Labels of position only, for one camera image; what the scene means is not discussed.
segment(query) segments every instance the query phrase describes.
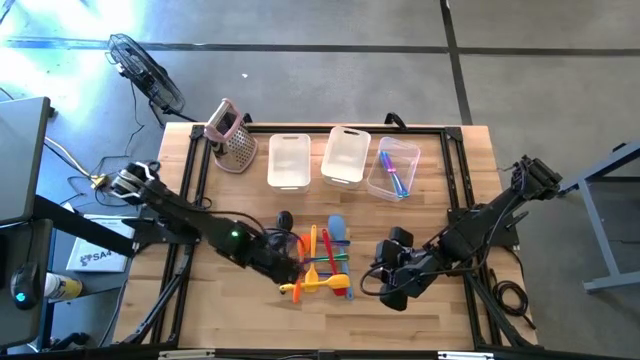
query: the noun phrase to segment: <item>concrete floor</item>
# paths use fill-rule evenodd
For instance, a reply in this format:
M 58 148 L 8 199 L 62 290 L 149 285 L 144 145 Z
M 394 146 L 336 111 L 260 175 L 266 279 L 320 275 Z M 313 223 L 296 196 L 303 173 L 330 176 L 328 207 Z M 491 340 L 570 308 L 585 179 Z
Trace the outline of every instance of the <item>concrete floor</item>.
M 621 0 L 449 0 L 459 46 L 638 48 L 640 2 Z M 44 1 L 18 0 L 0 37 L 232 44 L 446 46 L 438 1 Z M 0 86 L 15 97 L 46 95 L 59 110 L 47 134 L 84 164 L 121 154 L 137 127 L 129 84 L 102 50 L 0 49 Z M 200 119 L 223 96 L 255 121 L 379 122 L 388 111 L 409 123 L 461 124 L 447 54 L 349 54 L 163 51 L 151 54 Z M 638 57 L 460 57 L 474 124 L 488 125 L 499 166 L 540 157 L 565 177 L 637 138 Z M 147 126 L 132 158 L 157 154 L 162 132 L 138 93 Z M 108 170 L 122 162 L 114 161 Z M 38 192 L 73 195 L 72 170 L 45 152 Z M 503 184 L 508 174 L 503 176 Z M 79 186 L 88 191 L 86 184 Z M 76 199 L 88 212 L 103 209 Z M 640 286 L 587 295 L 582 281 L 606 275 L 578 195 L 527 205 L 518 225 L 526 284 L 540 343 L 612 356 L 640 353 Z M 638 254 L 635 245 L 617 251 Z M 640 267 L 636 261 L 633 266 Z M 54 335 L 100 338 L 115 306 L 108 292 L 56 307 Z

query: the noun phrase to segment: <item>wooden table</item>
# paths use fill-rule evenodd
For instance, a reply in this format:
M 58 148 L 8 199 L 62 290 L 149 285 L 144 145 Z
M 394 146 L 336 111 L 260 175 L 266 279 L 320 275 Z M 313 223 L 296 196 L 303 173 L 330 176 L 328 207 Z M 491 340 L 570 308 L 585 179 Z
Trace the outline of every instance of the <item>wooden table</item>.
M 180 188 L 191 126 L 167 124 L 158 156 L 162 164 L 161 180 L 175 192 Z M 476 201 L 489 202 L 502 191 L 489 129 L 463 126 L 462 132 Z M 343 190 L 323 182 L 320 164 L 328 134 L 311 135 L 309 192 L 276 195 L 267 184 L 269 136 L 256 135 L 259 142 L 257 156 L 242 175 L 221 171 L 212 158 L 206 196 L 213 200 L 213 209 L 246 212 L 265 226 L 275 224 L 279 211 L 289 210 L 294 215 L 294 232 L 298 234 L 308 233 L 312 224 L 326 227 L 328 215 L 342 214 L 352 241 L 348 253 L 355 300 L 350 302 L 334 296 L 328 289 L 320 289 L 315 294 L 303 293 L 301 304 L 293 304 L 291 295 L 281 295 L 269 279 L 235 266 L 215 254 L 209 245 L 200 244 L 191 271 L 180 347 L 472 349 L 461 277 L 439 277 L 418 299 L 410 298 L 404 312 L 386 308 L 377 298 L 362 294 L 357 285 L 369 268 L 376 243 L 386 238 L 392 226 L 411 231 L 417 246 L 447 225 L 446 211 L 450 204 L 439 138 L 394 135 L 394 138 L 419 145 L 421 159 L 411 196 L 391 203 L 369 195 L 365 184 L 357 190 Z M 381 137 L 372 136 L 365 179 Z M 202 148 L 199 146 L 196 154 L 190 199 L 195 193 Z M 453 150 L 452 156 L 455 167 L 458 161 Z M 464 203 L 461 191 L 458 197 Z M 130 334 L 155 302 L 166 252 L 167 246 L 154 245 L 133 260 L 114 340 L 122 340 Z M 499 279 L 513 280 L 524 286 L 517 262 L 503 249 L 492 250 L 488 264 L 495 269 Z M 379 288 L 375 281 L 367 283 L 372 291 Z M 173 302 L 165 316 L 165 336 L 173 318 L 172 309 Z M 488 339 L 486 311 L 482 305 L 479 305 L 479 313 L 483 334 Z M 522 318 L 510 319 L 527 340 L 536 342 L 535 332 Z

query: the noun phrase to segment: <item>black fan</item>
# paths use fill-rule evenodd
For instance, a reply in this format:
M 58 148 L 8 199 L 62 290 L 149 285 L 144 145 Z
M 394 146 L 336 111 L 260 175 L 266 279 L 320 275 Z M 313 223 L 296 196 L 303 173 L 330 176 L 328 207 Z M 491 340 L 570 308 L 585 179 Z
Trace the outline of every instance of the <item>black fan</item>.
M 120 75 L 131 80 L 149 98 L 149 106 L 155 104 L 165 114 L 196 121 L 181 114 L 185 105 L 182 93 L 169 78 L 167 70 L 158 65 L 138 43 L 125 34 L 114 34 L 109 37 L 108 46 L 109 61 L 117 66 Z

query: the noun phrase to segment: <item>cheese grater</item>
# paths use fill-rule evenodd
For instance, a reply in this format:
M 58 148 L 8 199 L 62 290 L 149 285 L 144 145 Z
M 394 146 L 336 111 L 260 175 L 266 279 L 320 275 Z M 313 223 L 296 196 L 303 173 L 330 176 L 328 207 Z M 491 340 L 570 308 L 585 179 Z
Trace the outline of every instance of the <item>cheese grater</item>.
M 258 142 L 249 134 L 240 112 L 226 98 L 204 127 L 204 135 L 212 142 L 216 165 L 231 173 L 243 172 L 258 149 Z

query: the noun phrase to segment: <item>white plastic bin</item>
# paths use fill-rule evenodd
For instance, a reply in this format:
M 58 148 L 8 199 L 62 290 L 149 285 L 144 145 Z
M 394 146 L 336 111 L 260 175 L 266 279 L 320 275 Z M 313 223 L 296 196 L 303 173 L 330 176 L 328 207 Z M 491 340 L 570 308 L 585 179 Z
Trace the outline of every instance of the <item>white plastic bin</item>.
M 267 182 L 278 193 L 299 194 L 311 184 L 311 138 L 276 134 L 269 139 Z
M 418 161 L 420 160 L 420 148 L 414 144 L 390 137 L 380 139 L 378 153 L 373 160 L 371 172 L 367 177 L 367 192 L 385 200 L 400 201 L 402 198 L 396 195 L 391 175 L 380 161 L 381 151 L 386 151 L 387 154 L 389 154 L 398 178 L 400 178 L 409 193 L 411 193 L 411 184 L 413 184 L 413 177 L 418 167 Z
M 371 135 L 342 126 L 331 129 L 322 159 L 322 178 L 331 185 L 355 189 L 363 178 Z

